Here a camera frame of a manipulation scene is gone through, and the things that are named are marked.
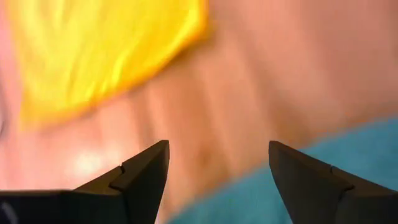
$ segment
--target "pink surface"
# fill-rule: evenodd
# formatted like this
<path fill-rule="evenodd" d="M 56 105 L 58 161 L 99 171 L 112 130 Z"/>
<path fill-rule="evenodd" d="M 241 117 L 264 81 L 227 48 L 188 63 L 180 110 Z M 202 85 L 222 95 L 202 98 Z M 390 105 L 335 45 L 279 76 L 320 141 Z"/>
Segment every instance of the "pink surface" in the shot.
<path fill-rule="evenodd" d="M 398 112 L 395 0 L 211 0 L 210 11 L 210 39 L 157 78 L 31 133 L 15 128 L 17 63 L 0 14 L 0 189 L 74 188 L 169 139 L 164 220 L 266 162 L 270 139 L 303 147 Z"/>

